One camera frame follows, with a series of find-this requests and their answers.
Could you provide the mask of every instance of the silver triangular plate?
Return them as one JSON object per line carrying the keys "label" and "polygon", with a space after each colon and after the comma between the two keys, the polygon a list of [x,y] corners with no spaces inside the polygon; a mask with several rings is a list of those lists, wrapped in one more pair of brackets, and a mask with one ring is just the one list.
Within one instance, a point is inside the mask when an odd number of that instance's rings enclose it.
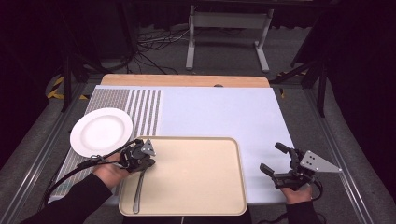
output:
{"label": "silver triangular plate", "polygon": [[303,159],[300,162],[300,165],[308,170],[312,170],[315,172],[328,172],[328,173],[340,173],[342,172],[341,168],[336,167],[335,165],[329,163],[324,160],[317,154],[312,151],[306,151]]}
{"label": "silver triangular plate", "polygon": [[142,146],[142,152],[150,155],[150,156],[155,156],[155,151],[154,148],[152,147],[151,141],[148,139],[145,143],[145,145]]}

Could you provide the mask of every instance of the wooden board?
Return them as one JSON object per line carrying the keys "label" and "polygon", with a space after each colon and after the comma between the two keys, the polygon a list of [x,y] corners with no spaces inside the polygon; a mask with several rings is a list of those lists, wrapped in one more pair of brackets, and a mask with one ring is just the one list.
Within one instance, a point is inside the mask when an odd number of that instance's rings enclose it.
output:
{"label": "wooden board", "polygon": [[101,85],[110,86],[184,86],[184,87],[262,87],[269,88],[265,77],[226,77],[193,75],[105,75]]}

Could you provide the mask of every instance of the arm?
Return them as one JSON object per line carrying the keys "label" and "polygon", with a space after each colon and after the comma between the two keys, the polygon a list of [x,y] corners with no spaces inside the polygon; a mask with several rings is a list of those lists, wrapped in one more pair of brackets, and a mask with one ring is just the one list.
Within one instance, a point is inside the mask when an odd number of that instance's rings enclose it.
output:
{"label": "arm", "polygon": [[288,212],[289,224],[313,223],[320,224],[312,203],[312,187],[307,186],[296,191],[283,188],[280,189],[286,196],[286,210]]}
{"label": "arm", "polygon": [[[118,161],[120,154],[108,159]],[[22,223],[83,223],[110,196],[111,189],[128,176],[126,170],[115,165],[96,166],[93,172],[75,184],[61,200],[50,203]]]}

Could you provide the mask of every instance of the dark background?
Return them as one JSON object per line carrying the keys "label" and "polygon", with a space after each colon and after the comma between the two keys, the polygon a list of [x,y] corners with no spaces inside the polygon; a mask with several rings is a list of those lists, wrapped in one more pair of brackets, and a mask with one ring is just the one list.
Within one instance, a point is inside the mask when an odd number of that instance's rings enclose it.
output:
{"label": "dark background", "polygon": [[[46,107],[47,84],[62,71],[60,39],[54,21],[48,20],[40,5],[43,2],[0,1],[0,167]],[[59,10],[66,15],[65,22],[70,24],[69,32],[75,38],[74,47],[79,53],[94,62],[129,53],[122,51],[124,39],[121,28],[115,25],[118,17],[114,7],[104,7],[103,2],[97,4],[97,9],[87,7],[90,11],[84,15],[88,18],[80,20],[84,6],[79,6],[78,1],[69,2],[70,5],[62,5],[65,1],[60,1]],[[349,128],[394,198],[396,111],[393,103],[396,94],[392,80],[396,71],[396,45],[392,34],[396,24],[392,9],[395,7],[391,3],[378,6],[369,0],[358,4],[357,1],[344,2],[352,7],[351,13],[334,14],[337,18],[331,20],[333,23],[314,27],[313,31],[320,30],[319,35],[311,36],[306,49],[302,50],[316,57],[324,50],[320,43],[326,43],[334,32],[342,31],[340,38],[331,45],[329,80]],[[133,19],[142,26],[154,24],[156,28],[167,29],[169,25],[186,22],[188,10],[185,6],[139,6],[134,9]],[[163,13],[162,18],[167,20],[156,19],[154,15],[158,13]],[[278,10],[272,26],[310,27],[316,20],[308,18],[307,14],[317,16],[298,10]],[[104,27],[92,29],[95,16],[106,21],[102,23]],[[113,29],[114,36],[101,35],[101,29]],[[122,41],[108,41],[114,38]]]}

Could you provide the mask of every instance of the black sleeve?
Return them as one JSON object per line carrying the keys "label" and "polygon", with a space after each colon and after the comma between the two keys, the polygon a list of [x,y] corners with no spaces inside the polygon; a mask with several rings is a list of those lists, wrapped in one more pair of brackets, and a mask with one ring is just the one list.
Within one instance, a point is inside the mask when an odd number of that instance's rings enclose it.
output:
{"label": "black sleeve", "polygon": [[89,174],[61,199],[22,223],[83,223],[110,196],[111,191],[99,177]]}
{"label": "black sleeve", "polygon": [[289,224],[321,224],[312,202],[286,204]]}

